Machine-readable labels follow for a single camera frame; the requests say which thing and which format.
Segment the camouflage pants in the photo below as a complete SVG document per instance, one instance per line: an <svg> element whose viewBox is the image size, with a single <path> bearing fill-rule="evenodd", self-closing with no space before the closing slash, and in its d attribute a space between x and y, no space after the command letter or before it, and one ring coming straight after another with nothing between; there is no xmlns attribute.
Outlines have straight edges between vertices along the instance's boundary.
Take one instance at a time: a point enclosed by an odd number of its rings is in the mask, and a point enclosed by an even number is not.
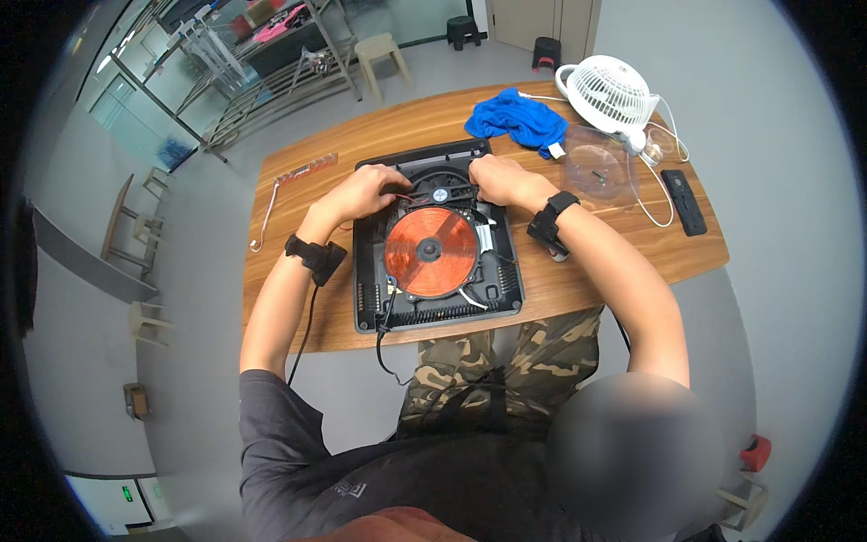
<svg viewBox="0 0 867 542"><path fill-rule="evenodd" d="M549 423L581 381L599 365L599 318L603 306L527 322L505 366L505 404L510 417ZM397 434L418 434L449 398L497 366L494 330L419 343L419 367L407 388ZM475 389L463 402L466 417L485 415L488 389Z"/></svg>

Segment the wood grain tabletop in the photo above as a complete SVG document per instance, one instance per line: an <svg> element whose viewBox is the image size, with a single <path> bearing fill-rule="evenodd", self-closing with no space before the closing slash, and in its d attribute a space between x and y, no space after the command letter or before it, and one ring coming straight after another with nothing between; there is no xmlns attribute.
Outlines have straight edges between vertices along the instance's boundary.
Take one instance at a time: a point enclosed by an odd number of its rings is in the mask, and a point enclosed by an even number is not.
<svg viewBox="0 0 867 542"><path fill-rule="evenodd" d="M517 83L514 86L532 95L559 95L553 81ZM473 113L473 106L492 98L506 87L507 85L494 85L469 88L374 111L311 135L268 156L262 164L256 198L253 201L250 239L259 238L275 177L328 153L338 153L339 161L334 166L278 189L265 230L264 246L260 252L247 251L244 264L244 327L265 278L284 251L285 240L300 226L311 203L346 179L355 170L355 164L362 160L469 139L472 136L464 130L464 123ZM545 104L569 122L584 123L568 103L546 101ZM654 120L662 123L657 115ZM491 138L491 150L498 156L516 160L530 171L543 174L556 186L560 186L563 180L562 163L543 160L536 151L521 147L508 135ZM582 206L590 209L628 239L671 284L721 267L728 262L729 256L714 209L692 166L688 162L681 164L676 156L672 158L668 155L656 167L657 172L662 169L681 169L687 175L707 222L706 234L688 238L676 213L672 225L661 228L654 225L638 205L616 208L594 205L583 199ZM644 165L641 165L638 171L641 178L641 199L656 219L664 224L668 220L665 192ZM576 192L576 195L582 197L579 192ZM527 224L532 218L528 212L509 208L508 217L526 295L520 312L508 317L477 322L392 331L385 335L383 344L408 343L504 327L581 310L602 302L575 258L570 257L563 263L555 263L547 250L527 235ZM374 346L376 342L375 334L357 333L353 325L355 296L352 284L352 232L338 230L331 236L331 240L346 248L349 255L318 294L305 352L365 348ZM312 295L312 291L313 288L310 288L308 296ZM297 351L301 342L307 317L305 308L292 344L292 352Z"/></svg>

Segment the black wristwatch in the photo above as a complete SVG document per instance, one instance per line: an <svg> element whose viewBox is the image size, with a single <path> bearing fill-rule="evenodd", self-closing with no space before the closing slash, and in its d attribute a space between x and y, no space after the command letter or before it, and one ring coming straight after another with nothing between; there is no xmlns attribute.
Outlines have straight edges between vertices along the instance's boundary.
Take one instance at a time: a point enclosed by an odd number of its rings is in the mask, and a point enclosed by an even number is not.
<svg viewBox="0 0 867 542"><path fill-rule="evenodd" d="M304 243L293 233L286 241L286 256L300 257L303 266L313 271L313 283L324 286L346 258L346 249L331 241L325 246Z"/></svg>
<svg viewBox="0 0 867 542"><path fill-rule="evenodd" d="M536 217L527 226L527 235L564 258L568 256L569 249L557 238L560 228L557 227L556 222L560 213L573 203L581 205L575 194L571 192L561 192L556 196L548 198L548 205L543 210L537 212Z"/></svg>

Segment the blue cloth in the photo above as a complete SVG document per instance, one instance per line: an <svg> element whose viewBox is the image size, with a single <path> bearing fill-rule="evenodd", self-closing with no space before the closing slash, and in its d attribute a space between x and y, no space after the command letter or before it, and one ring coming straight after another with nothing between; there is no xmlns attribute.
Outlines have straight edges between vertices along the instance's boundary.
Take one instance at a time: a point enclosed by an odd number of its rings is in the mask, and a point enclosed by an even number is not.
<svg viewBox="0 0 867 542"><path fill-rule="evenodd" d="M507 88L497 97L476 104L473 116L464 129L474 137L496 137L508 133L512 140L529 148L537 148L548 160L549 145L563 145L566 119L551 108L518 95L517 88Z"/></svg>

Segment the black stool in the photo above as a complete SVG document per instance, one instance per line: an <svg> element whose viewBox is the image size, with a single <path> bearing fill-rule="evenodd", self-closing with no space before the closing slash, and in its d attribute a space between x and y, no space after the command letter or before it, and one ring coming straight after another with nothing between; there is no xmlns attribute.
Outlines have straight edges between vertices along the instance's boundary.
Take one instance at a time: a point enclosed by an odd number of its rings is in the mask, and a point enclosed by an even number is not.
<svg viewBox="0 0 867 542"><path fill-rule="evenodd" d="M533 71L539 71L540 63L550 64L554 71L560 67L560 41L551 37L536 38L533 48Z"/></svg>
<svg viewBox="0 0 867 542"><path fill-rule="evenodd" d="M470 36L476 47L482 44L482 36L479 35L479 27L476 20L470 16L452 17L446 22L446 39L448 43L454 43L454 50L464 50L466 37Z"/></svg>

